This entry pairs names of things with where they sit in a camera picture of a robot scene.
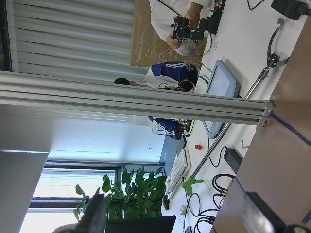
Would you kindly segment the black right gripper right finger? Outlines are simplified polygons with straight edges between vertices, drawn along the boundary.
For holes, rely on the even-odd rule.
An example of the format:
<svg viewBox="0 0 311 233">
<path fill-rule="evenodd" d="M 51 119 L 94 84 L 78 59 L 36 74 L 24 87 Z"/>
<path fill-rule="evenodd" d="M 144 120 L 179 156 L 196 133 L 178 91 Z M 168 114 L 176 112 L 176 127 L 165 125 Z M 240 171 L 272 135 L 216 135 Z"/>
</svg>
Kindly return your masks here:
<svg viewBox="0 0 311 233">
<path fill-rule="evenodd" d="M 249 233 L 309 233 L 303 223 L 283 221 L 256 192 L 245 192 L 243 224 Z"/>
</svg>

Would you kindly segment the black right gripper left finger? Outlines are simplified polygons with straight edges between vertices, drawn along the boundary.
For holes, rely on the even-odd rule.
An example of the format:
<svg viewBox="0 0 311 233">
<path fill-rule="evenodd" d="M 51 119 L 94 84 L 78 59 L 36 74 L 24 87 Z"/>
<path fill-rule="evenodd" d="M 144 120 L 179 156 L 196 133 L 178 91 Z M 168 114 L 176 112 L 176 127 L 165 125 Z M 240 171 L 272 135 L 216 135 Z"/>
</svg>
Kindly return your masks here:
<svg viewBox="0 0 311 233">
<path fill-rule="evenodd" d="M 54 230 L 55 233 L 104 233 L 106 227 L 106 200 L 97 194 L 88 202 L 86 211 L 77 224 L 67 224 Z"/>
</svg>

